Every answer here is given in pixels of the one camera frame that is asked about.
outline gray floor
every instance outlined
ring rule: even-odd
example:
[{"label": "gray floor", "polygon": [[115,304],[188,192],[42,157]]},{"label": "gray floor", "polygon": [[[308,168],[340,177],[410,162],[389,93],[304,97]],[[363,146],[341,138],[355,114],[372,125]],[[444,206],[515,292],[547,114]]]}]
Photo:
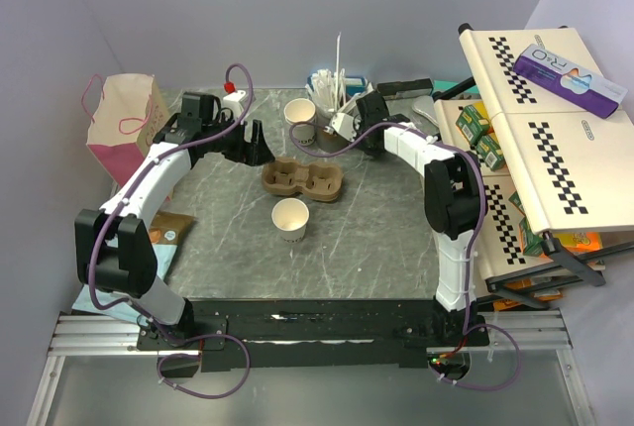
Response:
[{"label": "gray floor", "polygon": [[[179,109],[178,95],[164,93],[172,111]],[[305,90],[257,90],[256,96],[251,117],[263,121],[273,153],[314,161],[290,142],[282,113]],[[391,102],[390,112],[435,132],[410,105],[411,100]],[[320,203],[302,195],[310,210],[306,238],[288,245],[271,223],[280,198],[263,190],[261,167],[213,154],[199,161],[166,206],[196,217],[168,284],[190,298],[431,298],[438,258],[416,172],[394,156],[372,160],[359,150],[334,162],[345,172],[341,198]]]},{"label": "gray floor", "polygon": [[[395,366],[256,369],[229,398],[201,400],[157,384],[156,359],[66,359],[49,426],[74,425],[513,425],[576,424],[555,352],[523,353],[511,387],[480,393]],[[513,354],[474,354],[465,380],[508,378]],[[231,388],[242,371],[204,373],[188,387]]]}]

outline cardboard cup holder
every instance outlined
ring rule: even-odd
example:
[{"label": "cardboard cup holder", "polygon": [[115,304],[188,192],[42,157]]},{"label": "cardboard cup holder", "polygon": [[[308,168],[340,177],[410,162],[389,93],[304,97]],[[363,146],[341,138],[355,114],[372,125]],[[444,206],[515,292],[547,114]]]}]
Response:
[{"label": "cardboard cup holder", "polygon": [[303,193],[316,201],[335,201],[341,194],[344,173],[335,163],[315,161],[302,165],[296,159],[279,157],[264,166],[262,184],[273,195]]}]

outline purple box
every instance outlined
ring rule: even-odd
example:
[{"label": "purple box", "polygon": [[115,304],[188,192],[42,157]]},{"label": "purple box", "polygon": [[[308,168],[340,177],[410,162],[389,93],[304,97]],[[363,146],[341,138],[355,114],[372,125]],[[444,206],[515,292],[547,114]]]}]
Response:
[{"label": "purple box", "polygon": [[624,87],[537,45],[524,50],[513,71],[603,119],[627,94]]}]

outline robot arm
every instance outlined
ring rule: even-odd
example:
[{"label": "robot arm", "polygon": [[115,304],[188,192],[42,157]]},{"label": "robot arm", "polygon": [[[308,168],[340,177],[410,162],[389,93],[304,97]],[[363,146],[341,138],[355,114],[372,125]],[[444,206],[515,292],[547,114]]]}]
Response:
[{"label": "robot arm", "polygon": [[[157,274],[157,258],[150,242],[148,228],[160,206],[174,186],[205,154],[221,153],[226,159],[247,165],[260,165],[274,160],[264,140],[262,123],[253,122],[251,141],[245,141],[246,124],[227,136],[212,142],[175,152],[159,161],[159,156],[193,141],[220,133],[235,122],[235,111],[221,109],[220,100],[210,94],[187,92],[182,109],[174,114],[156,135],[148,156],[128,183],[98,211],[83,210],[75,219],[77,273],[87,283],[87,267],[97,234],[108,215],[123,201],[117,216],[99,250],[95,272],[99,290],[129,297],[136,305],[161,324],[176,326],[184,337],[193,333],[191,303],[173,292]],[[148,164],[156,164],[141,180],[134,195],[125,198],[130,187]]]},{"label": "robot arm", "polygon": [[361,148],[372,156],[394,154],[424,178],[425,215],[434,230],[440,264],[436,299],[448,312],[467,308],[465,294],[476,299],[472,282],[465,292],[470,266],[467,247],[479,216],[476,174],[462,157],[434,145],[434,138],[425,140],[410,132],[416,128],[407,118],[400,114],[390,116],[380,94],[371,92],[359,99],[357,109],[356,115],[336,114],[331,129],[352,142],[379,122],[398,124],[399,127],[370,134]]}]

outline paper bag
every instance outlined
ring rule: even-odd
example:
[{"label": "paper bag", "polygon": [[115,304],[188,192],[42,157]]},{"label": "paper bag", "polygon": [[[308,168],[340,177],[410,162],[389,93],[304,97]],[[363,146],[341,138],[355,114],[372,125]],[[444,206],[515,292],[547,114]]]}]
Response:
[{"label": "paper bag", "polygon": [[[88,113],[83,101],[85,95],[86,92],[81,101]],[[99,107],[90,117],[86,145],[110,176],[123,186],[141,166],[155,134],[169,115],[153,76],[116,74],[106,78]]]}]

